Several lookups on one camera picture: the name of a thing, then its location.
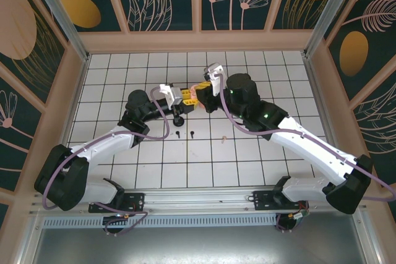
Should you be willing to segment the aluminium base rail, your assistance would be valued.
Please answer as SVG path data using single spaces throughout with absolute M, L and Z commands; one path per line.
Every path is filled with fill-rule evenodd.
M 143 210 L 150 215 L 208 215 L 253 213 L 254 205 L 248 201 L 253 191 L 272 190 L 272 187 L 201 187 L 177 189 L 132 189 L 132 193 L 144 194 Z M 42 195 L 35 194 L 28 206 L 28 214 L 38 216 L 89 215 L 88 203 L 78 204 L 69 211 L 59 208 L 45 210 L 41 204 Z M 310 212 L 339 212 L 327 202 L 309 202 Z

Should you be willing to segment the grey metal panel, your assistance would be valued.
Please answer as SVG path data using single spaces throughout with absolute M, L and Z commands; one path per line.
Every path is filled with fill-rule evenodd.
M 43 231 L 33 264 L 368 264 L 354 235 L 328 241 L 270 226 Z

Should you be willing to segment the aluminium table side rail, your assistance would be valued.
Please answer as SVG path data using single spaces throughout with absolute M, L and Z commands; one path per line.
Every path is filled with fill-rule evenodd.
M 338 148 L 339 145 L 337 142 L 337 138 L 334 137 L 334 129 L 329 118 L 329 112 L 325 106 L 324 97 L 322 95 L 321 88 L 319 87 L 319 83 L 314 73 L 312 63 L 305 56 L 303 56 L 303 62 L 307 71 L 307 75 L 309 77 L 312 93 L 316 101 L 319 115 L 322 118 L 325 137 L 331 145 Z M 366 205 L 359 206 L 355 213 L 352 215 L 352 217 L 366 263 L 386 264 L 382 248 L 378 241 L 377 234 L 374 230 L 374 226 L 368 212 L 368 207 Z
M 67 143 L 90 60 L 89 54 L 84 60 L 67 58 L 62 63 L 40 121 L 38 136 L 33 144 L 33 156 L 28 160 L 30 167 L 24 172 L 24 185 L 33 186 L 52 148 L 60 143 Z M 32 264 L 35 258 L 43 225 L 41 215 L 46 212 L 39 203 L 38 212 L 31 214 L 30 210 L 36 198 L 35 190 L 31 189 L 27 197 L 25 231 L 13 264 Z

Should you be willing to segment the base electronics board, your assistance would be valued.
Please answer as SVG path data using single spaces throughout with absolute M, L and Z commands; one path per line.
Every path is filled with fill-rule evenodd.
M 288 218 L 291 219 L 292 221 L 295 221 L 296 224 L 299 224 L 302 221 L 302 219 L 307 215 L 309 215 L 309 210 L 303 209 L 294 213 L 290 213 L 288 215 Z

